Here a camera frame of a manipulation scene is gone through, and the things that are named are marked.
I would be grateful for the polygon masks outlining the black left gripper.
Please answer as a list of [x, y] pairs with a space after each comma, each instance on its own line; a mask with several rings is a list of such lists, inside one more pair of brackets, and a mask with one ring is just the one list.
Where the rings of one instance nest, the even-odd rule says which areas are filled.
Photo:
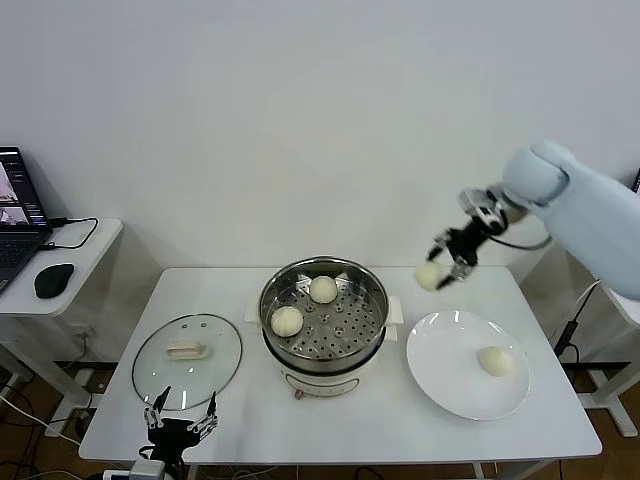
[[163, 462], [180, 462], [186, 449], [199, 443], [199, 436], [208, 436], [218, 425], [216, 391], [212, 393], [206, 414], [193, 423], [189, 420], [166, 418], [161, 413], [169, 396], [167, 386], [156, 397], [151, 407], [144, 410], [148, 440], [152, 445], [150, 459]]

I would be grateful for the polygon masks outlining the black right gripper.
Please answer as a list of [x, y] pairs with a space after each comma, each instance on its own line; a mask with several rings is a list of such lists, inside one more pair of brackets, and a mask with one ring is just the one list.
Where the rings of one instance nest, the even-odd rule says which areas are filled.
[[426, 260], [434, 261], [444, 251], [448, 250], [455, 264], [446, 271], [437, 284], [442, 290], [456, 282], [464, 281], [478, 263], [478, 250], [489, 239], [491, 234], [486, 225], [472, 218], [463, 228], [450, 228], [437, 234], [433, 245], [429, 249]]

